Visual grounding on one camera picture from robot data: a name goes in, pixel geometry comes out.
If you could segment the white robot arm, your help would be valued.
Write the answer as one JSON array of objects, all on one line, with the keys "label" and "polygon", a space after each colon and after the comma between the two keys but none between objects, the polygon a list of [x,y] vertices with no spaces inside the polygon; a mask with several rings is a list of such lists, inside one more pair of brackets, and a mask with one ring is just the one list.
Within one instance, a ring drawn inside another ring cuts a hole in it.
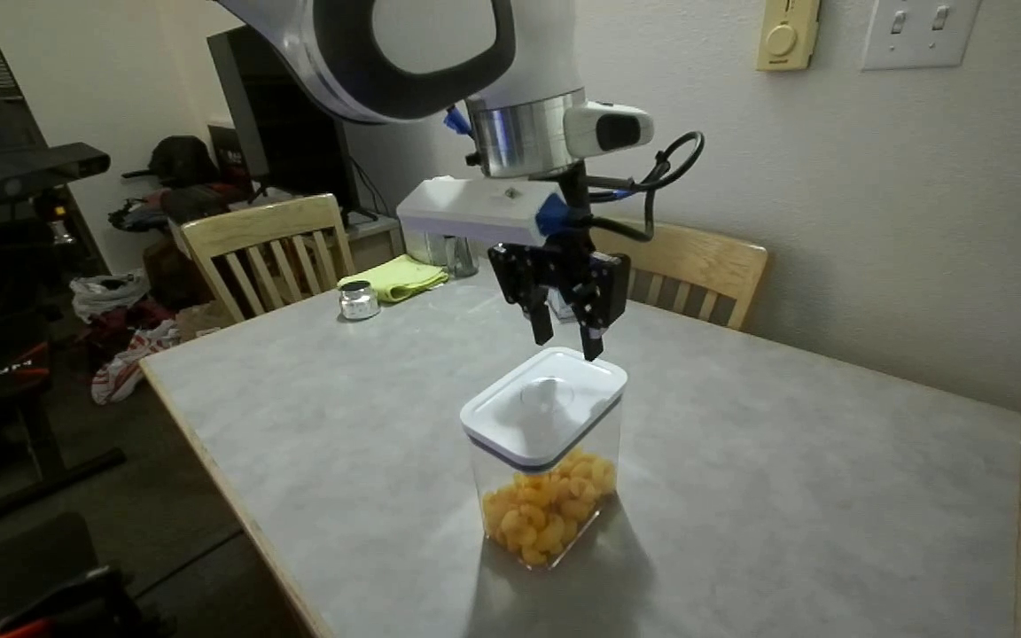
[{"label": "white robot arm", "polygon": [[461,107],[479,179],[424,179],[401,228],[487,247],[506,306],[583,354],[623,312],[630,265],[591,245],[591,156],[647,147],[654,116],[597,104],[573,65],[573,0],[221,0],[296,81],[356,124],[414,124]]}]

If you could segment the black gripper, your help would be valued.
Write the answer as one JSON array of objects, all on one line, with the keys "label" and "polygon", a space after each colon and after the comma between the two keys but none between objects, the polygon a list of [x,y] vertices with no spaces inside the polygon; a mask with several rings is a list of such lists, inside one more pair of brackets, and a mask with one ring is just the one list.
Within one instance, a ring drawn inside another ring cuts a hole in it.
[{"label": "black gripper", "polygon": [[498,245],[488,261],[500,296],[525,312],[535,344],[545,344],[553,315],[567,312],[578,323],[586,363],[597,363],[604,354],[604,323],[623,312],[630,261],[589,238],[600,218],[591,214],[597,192],[586,168],[565,170],[556,192],[567,203],[565,228],[544,245]]}]

